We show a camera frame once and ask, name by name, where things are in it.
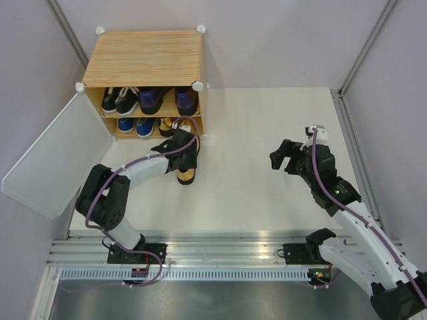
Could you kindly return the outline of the frosted white cabinet door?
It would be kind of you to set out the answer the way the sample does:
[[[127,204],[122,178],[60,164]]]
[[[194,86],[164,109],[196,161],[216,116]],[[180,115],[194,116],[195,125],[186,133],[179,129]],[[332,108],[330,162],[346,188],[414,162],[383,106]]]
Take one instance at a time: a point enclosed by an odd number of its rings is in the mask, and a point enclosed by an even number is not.
[[[77,93],[4,176],[1,191],[55,219],[111,144],[111,133],[89,97]]]

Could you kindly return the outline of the black canvas sneaker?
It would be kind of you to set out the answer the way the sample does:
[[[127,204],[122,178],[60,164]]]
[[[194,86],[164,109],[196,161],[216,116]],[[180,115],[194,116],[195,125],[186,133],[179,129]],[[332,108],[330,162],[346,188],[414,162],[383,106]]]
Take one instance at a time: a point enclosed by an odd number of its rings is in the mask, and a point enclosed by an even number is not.
[[[139,103],[138,87],[122,87],[115,100],[117,114],[120,117],[129,117],[135,112]]]
[[[106,87],[101,102],[101,109],[104,114],[112,114],[117,111],[115,100],[118,98],[121,87]]]

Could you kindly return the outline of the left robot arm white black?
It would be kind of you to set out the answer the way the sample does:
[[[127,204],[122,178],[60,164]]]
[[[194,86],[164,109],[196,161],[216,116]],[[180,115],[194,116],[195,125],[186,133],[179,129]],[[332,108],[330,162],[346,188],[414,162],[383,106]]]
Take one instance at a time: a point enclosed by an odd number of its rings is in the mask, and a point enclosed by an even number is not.
[[[129,192],[149,181],[177,170],[197,167],[199,137],[178,129],[171,139],[155,146],[144,157],[113,169],[95,165],[77,199],[75,210],[85,217],[88,228],[111,240],[109,264],[162,265],[166,244],[148,243],[125,217]]]

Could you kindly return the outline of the gold loafer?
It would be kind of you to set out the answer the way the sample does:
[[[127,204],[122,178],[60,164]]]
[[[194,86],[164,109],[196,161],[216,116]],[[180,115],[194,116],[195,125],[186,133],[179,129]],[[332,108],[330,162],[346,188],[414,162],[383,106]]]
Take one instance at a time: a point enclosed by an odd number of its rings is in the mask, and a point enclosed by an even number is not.
[[[192,145],[189,148],[190,149],[197,149],[198,151],[200,151],[200,140],[199,140],[199,135],[196,133],[196,128],[195,128],[195,133],[189,133],[189,134],[191,136],[195,137],[195,141],[192,143]],[[196,169],[189,169],[187,171],[178,170],[177,171],[178,182],[182,185],[190,185],[191,183],[193,183],[193,181],[195,179],[195,171],[196,171]]]
[[[158,119],[158,129],[162,137],[172,137],[175,129],[173,128],[173,117],[162,117]]]

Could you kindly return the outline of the blue canvas sneaker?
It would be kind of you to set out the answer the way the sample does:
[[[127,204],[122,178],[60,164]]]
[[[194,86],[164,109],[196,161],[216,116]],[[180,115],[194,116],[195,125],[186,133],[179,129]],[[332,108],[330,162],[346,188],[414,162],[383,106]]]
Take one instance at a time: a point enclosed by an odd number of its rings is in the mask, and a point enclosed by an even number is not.
[[[156,118],[141,117],[137,120],[136,132],[141,138],[150,137],[154,131]]]
[[[117,122],[117,127],[121,133],[131,133],[135,127],[135,119],[131,117],[121,118]]]

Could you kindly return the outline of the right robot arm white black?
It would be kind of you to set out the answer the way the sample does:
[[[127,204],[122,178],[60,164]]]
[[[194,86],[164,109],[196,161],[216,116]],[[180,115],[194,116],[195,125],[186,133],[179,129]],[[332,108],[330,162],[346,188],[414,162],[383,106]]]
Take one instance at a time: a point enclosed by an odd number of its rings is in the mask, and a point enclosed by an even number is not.
[[[360,194],[338,175],[325,144],[304,145],[289,139],[270,153],[271,167],[301,177],[314,201],[356,242],[358,255],[327,228],[306,237],[304,254],[312,263],[336,266],[364,290],[381,319],[409,319],[426,310],[426,273],[411,263],[387,238]]]

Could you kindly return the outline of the purple loafer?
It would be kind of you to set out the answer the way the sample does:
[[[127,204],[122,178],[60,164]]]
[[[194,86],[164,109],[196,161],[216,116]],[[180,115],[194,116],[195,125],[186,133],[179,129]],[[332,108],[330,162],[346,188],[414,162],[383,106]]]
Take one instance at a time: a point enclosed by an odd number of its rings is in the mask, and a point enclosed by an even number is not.
[[[141,112],[145,115],[157,113],[163,103],[163,97],[173,87],[140,87],[138,92]]]
[[[192,87],[175,87],[175,104],[180,115],[195,115],[198,103],[198,93]]]

